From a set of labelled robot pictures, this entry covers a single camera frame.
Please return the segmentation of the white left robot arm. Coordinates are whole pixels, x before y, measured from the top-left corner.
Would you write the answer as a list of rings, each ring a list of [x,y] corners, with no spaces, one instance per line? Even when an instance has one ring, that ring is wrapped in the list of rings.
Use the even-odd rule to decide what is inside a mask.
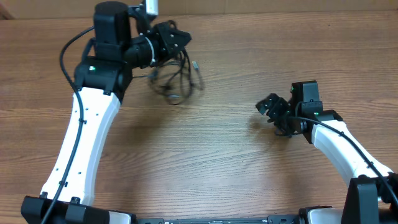
[[[73,76],[73,107],[53,170],[38,197],[27,196],[27,223],[136,223],[129,212],[94,207],[95,182],[108,131],[133,80],[135,68],[151,68],[150,85],[169,104],[192,94],[191,35],[174,21],[154,23],[157,1],[137,6],[106,1],[96,5],[91,38]]]

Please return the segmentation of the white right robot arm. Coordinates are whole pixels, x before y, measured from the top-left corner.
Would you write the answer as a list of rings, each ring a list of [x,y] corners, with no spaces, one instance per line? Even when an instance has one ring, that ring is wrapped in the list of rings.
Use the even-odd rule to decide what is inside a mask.
[[[354,138],[343,118],[324,110],[315,80],[291,85],[289,100],[271,93],[256,103],[276,127],[275,135],[302,135],[321,151],[348,187],[343,209],[301,208],[286,223],[397,223],[397,173]]]

